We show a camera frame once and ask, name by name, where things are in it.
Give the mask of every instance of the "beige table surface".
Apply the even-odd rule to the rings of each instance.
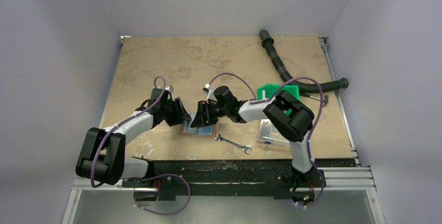
[[[318,38],[314,36],[275,36],[275,47],[287,70],[294,77],[310,76],[319,82],[331,80]],[[104,112],[102,126],[128,117],[150,97],[153,79],[162,75],[175,87],[189,113],[205,100],[202,88],[220,72],[233,72],[256,91],[267,83],[281,83],[257,36],[126,38]],[[245,85],[231,76],[221,76],[213,84],[227,85],[239,99],[252,95]],[[352,157],[338,102],[329,92],[329,103],[312,135],[316,158]],[[319,103],[302,97],[301,101],[317,114]],[[170,128],[162,122],[126,146],[126,156],[149,159],[272,159],[291,158],[287,147],[257,141],[259,121],[233,123],[220,119],[217,132],[234,142],[250,145],[250,155],[211,138],[179,135],[180,126]]]

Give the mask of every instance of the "white wall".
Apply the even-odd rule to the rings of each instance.
[[[330,34],[348,0],[102,0],[121,35]]]
[[[0,0],[0,223],[60,223],[119,53],[100,0]]]
[[[330,58],[388,223],[442,223],[442,0],[350,0]]]

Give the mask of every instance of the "black hose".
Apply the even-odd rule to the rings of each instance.
[[[286,67],[281,61],[281,58],[276,53],[276,49],[273,46],[273,38],[270,37],[270,34],[266,30],[260,31],[261,45],[267,51],[268,56],[272,60],[273,66],[275,66],[276,71],[278,71],[281,79],[286,82],[293,77],[289,74]],[[319,89],[315,84],[303,83],[303,82],[292,82],[292,85],[297,85],[299,88],[299,92],[305,93],[319,93]],[[321,83],[321,88],[323,92],[329,92],[338,89],[345,89],[348,87],[348,81],[345,78],[341,78],[338,81]]]

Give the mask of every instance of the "silver wrench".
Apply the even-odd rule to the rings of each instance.
[[[233,145],[233,146],[235,146],[235,147],[238,147],[238,148],[242,149],[242,150],[244,151],[244,153],[246,153],[246,154],[248,154],[248,155],[250,155],[250,154],[249,154],[249,152],[248,152],[247,150],[253,150],[251,146],[248,146],[248,145],[245,145],[245,146],[244,146],[244,145],[240,145],[240,144],[238,144],[238,143],[235,143],[235,142],[233,142],[233,141],[229,141],[228,139],[222,137],[220,134],[216,134],[215,137],[214,137],[213,139],[215,139],[215,141],[223,141],[223,142],[225,142],[225,143],[228,143],[228,144],[230,144],[230,145]]]

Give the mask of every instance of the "green plastic container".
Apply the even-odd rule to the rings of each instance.
[[[281,86],[281,84],[266,84],[258,89],[258,100],[263,99],[263,91],[265,91],[265,97],[269,98],[273,93]],[[281,90],[289,92],[292,96],[299,100],[299,88],[297,85],[285,85]],[[286,115],[291,113],[291,109],[286,111]]]

